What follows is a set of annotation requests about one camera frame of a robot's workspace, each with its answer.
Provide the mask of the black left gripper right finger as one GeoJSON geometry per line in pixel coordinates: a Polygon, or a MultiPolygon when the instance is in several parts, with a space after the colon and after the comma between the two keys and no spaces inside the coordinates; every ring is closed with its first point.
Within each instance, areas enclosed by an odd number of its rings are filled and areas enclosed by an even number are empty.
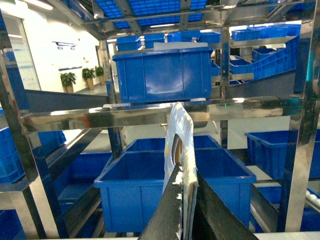
{"type": "Polygon", "coordinates": [[[257,237],[229,210],[198,172],[193,240],[256,240],[257,237]]]}

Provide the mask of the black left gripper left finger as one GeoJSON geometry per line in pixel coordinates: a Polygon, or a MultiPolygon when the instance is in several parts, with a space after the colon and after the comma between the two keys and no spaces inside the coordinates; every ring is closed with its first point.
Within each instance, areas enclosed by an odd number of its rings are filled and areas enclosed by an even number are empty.
{"type": "Polygon", "coordinates": [[[180,240],[183,234],[183,170],[177,163],[140,240],[180,240]]]}

